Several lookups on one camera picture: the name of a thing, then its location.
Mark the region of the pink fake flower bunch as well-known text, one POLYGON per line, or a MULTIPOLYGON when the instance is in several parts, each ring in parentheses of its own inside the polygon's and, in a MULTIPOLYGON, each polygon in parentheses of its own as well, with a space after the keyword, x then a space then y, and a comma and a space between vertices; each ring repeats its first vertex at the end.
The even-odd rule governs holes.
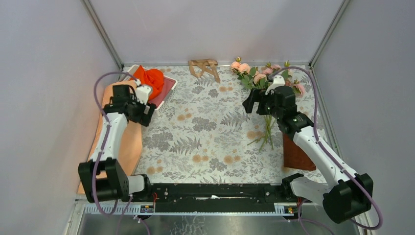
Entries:
MULTIPOLYGON (((285 86, 292 89, 296 96, 302 97, 305 93, 305 87, 297 79, 293 80, 293 73, 290 69, 282 71, 282 67, 278 64, 272 65, 267 63, 265 69, 260 70, 257 67, 251 67, 247 63, 242 63, 241 58, 237 57, 230 65, 230 70, 237 75, 237 79, 241 81, 242 85, 247 90, 258 89, 265 90, 271 85, 270 75, 274 72, 280 72, 285 86)), ((266 144, 270 144, 271 148, 274 147, 272 140, 272 128, 275 124, 271 115, 265 115, 265 133, 258 137, 254 142, 262 141, 259 148, 261 151, 266 144)))

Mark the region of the white plastic basket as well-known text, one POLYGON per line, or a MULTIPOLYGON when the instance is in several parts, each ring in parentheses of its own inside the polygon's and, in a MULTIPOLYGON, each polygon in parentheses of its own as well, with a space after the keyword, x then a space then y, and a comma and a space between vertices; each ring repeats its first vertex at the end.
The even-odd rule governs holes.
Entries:
MULTIPOLYGON (((132 66, 124 67, 123 72, 133 74, 137 71, 138 68, 139 66, 134 64, 132 66)), ((153 103, 156 105, 156 111, 160 110, 163 107, 163 105, 167 102, 169 97, 173 94, 177 84, 178 81, 176 79, 173 79, 166 75, 164 76, 164 86, 162 88, 161 94, 155 97, 154 99, 149 100, 149 103, 153 103)))

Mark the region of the beige orange wrapping paper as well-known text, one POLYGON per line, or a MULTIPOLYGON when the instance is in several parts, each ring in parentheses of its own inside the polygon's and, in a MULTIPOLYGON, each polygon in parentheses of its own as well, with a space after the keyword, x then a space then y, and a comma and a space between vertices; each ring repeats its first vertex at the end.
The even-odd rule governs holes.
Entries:
MULTIPOLYGON (((110 102, 110 97, 113 96, 112 86, 114 85, 130 85, 134 88, 136 87, 133 80, 116 82, 107 86, 103 95, 98 98, 101 107, 104 107, 110 102)), ((141 128, 142 126, 139 123, 129 121, 121 139, 118 161, 128 176, 134 174, 134 168, 137 166, 142 153, 141 128)))

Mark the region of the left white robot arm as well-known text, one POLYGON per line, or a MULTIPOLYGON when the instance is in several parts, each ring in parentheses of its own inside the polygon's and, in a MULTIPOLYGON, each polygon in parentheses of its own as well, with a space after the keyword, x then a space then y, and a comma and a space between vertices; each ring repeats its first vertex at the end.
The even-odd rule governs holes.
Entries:
POLYGON ((118 161, 121 140, 129 122, 148 126, 156 108, 148 103, 152 88, 147 85, 121 84, 104 105, 102 129, 89 161, 80 163, 78 174, 90 203, 122 200, 130 195, 140 201, 151 197, 150 181, 145 175, 127 176, 118 161))

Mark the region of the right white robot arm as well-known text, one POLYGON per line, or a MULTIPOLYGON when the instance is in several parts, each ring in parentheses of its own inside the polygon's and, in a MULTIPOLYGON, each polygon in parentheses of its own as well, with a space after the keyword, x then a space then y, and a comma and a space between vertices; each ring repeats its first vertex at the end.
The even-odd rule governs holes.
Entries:
POLYGON ((325 179, 325 183, 317 183, 304 176, 289 178, 280 189, 285 201, 292 202, 298 197, 308 199, 323 207, 328 217, 338 224, 372 208, 371 177, 349 167, 321 138, 311 119, 297 110, 291 88, 252 89, 242 103, 246 113, 253 111, 256 102, 259 103, 257 114, 274 117, 280 131, 310 158, 325 179))

